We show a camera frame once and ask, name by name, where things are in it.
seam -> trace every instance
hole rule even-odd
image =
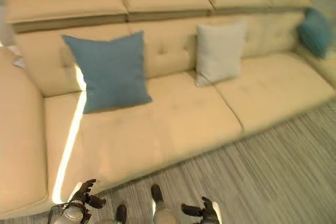
[[[231,105],[229,105],[229,103],[225,100],[225,97],[221,94],[221,92],[219,91],[219,89],[216,87],[216,85],[211,82],[206,76],[204,76],[202,73],[196,72],[196,74],[199,74],[200,76],[203,76],[210,84],[212,87],[215,88],[216,92],[220,95],[220,97],[223,99],[223,101],[226,103],[226,105],[229,107],[229,109],[232,111],[232,113],[235,115],[238,123],[240,124],[241,127],[241,131],[244,132],[245,128],[243,126],[243,123],[241,122],[240,118],[238,117],[238,115],[236,114],[236,112],[233,110],[233,108],[231,107]]]

blue pillow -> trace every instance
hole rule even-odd
[[[332,41],[332,31],[331,25],[321,12],[308,8],[306,18],[299,26],[299,36],[314,55],[325,58]]]
[[[143,31],[112,41],[62,38],[71,48],[87,85],[85,114],[152,101],[143,73]]]

floor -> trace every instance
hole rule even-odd
[[[266,132],[99,194],[107,200],[90,223],[128,207],[128,223],[151,223],[150,187],[158,183],[179,223],[181,203],[218,202],[229,223],[336,223],[336,100]],[[47,213],[0,221],[46,223]]]

seat cushion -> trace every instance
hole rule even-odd
[[[336,89],[336,51],[329,51],[325,59],[315,57],[304,46],[297,47],[296,52]]]
[[[291,52],[244,59],[238,78],[215,87],[240,119],[245,134],[335,95],[325,80]]]
[[[85,93],[46,98],[49,186],[62,184],[62,201],[77,182],[97,178],[97,193],[241,135],[239,122],[220,94],[213,86],[197,88],[194,72],[151,79],[148,91],[152,103],[82,118],[76,108],[82,110],[79,98]],[[65,145],[74,138],[68,157]],[[67,167],[56,178],[62,156]],[[53,199],[60,200],[54,189]]]

sofa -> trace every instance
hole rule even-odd
[[[308,0],[6,0],[26,69],[0,48],[0,219],[66,202],[259,133],[335,97],[300,54]],[[196,27],[247,20],[241,73],[196,87]],[[81,72],[61,35],[144,31],[153,102],[83,114]]]

